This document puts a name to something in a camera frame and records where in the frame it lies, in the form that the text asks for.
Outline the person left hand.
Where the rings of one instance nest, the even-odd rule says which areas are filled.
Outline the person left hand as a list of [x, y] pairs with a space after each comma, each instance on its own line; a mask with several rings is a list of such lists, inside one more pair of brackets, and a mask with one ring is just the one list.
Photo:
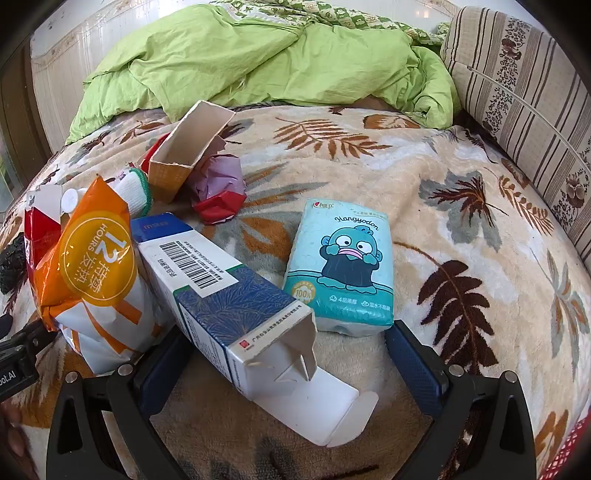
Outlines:
[[16, 456], [19, 466], [28, 479], [37, 479], [34, 463], [31, 461], [26, 435], [20, 428], [22, 415], [10, 401], [1, 403], [1, 419], [6, 430], [6, 441], [10, 451]]

